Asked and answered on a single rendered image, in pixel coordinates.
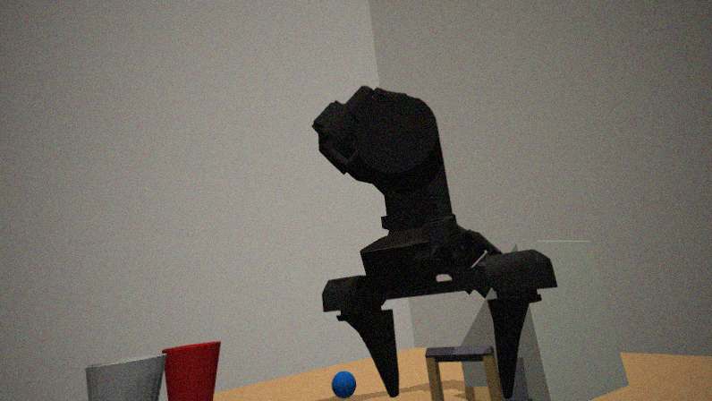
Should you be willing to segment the grey cone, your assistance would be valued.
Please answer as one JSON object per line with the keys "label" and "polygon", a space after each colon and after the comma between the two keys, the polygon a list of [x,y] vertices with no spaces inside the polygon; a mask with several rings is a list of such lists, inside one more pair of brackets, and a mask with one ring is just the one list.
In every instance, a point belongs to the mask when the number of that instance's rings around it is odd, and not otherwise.
{"label": "grey cone", "polygon": [[166,354],[86,366],[88,401],[158,401]]}

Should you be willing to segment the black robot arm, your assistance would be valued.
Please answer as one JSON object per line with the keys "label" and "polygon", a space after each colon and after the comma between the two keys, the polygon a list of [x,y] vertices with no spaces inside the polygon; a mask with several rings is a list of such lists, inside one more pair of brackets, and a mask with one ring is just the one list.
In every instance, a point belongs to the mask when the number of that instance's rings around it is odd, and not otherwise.
{"label": "black robot arm", "polygon": [[[362,85],[346,104],[331,103],[311,127],[319,152],[343,175],[372,183],[386,207],[424,196],[450,199],[436,118],[421,99]],[[441,270],[462,271],[462,260],[470,269],[485,250],[473,268],[485,266],[486,255],[503,254],[439,209],[427,211],[426,222],[406,227],[403,217],[391,218],[388,235],[360,250],[371,293],[420,290]]]}

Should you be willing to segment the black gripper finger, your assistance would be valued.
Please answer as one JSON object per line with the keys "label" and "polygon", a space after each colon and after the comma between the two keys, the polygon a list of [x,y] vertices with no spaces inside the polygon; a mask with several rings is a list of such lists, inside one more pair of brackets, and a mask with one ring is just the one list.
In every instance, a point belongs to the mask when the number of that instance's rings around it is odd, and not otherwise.
{"label": "black gripper finger", "polygon": [[393,310],[336,316],[361,336],[390,397],[399,395],[399,365],[394,336]]}
{"label": "black gripper finger", "polygon": [[494,322],[498,373],[504,398],[513,395],[521,329],[530,303],[542,301],[540,294],[489,299]]}

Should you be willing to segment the blue ball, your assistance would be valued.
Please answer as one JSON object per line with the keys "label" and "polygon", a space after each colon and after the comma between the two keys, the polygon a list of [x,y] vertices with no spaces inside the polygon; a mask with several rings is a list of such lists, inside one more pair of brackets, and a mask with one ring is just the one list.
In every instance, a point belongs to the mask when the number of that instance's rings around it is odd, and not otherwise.
{"label": "blue ball", "polygon": [[356,389],[356,379],[350,372],[340,371],[333,378],[332,389],[340,398],[350,397]]}

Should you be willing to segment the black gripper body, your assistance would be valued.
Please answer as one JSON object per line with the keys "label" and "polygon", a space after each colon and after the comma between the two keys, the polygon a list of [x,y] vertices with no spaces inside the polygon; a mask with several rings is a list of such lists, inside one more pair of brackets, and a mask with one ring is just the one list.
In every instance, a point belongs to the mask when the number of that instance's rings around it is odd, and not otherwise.
{"label": "black gripper body", "polygon": [[[389,230],[391,218],[404,218],[406,227],[426,224],[426,212],[439,209],[444,217],[453,216],[450,199],[443,196],[424,196],[400,200],[386,207],[386,216],[381,217],[382,228]],[[440,271],[452,274],[451,281],[435,281],[426,288],[385,290],[382,294],[370,292],[367,276],[358,275],[330,279],[322,293],[324,312],[341,311],[341,315],[381,311],[385,300],[417,297],[432,294],[447,294],[492,288],[497,298],[537,295],[538,289],[557,287],[555,272],[550,259],[535,250],[486,255],[485,266],[465,268],[462,271]]]}

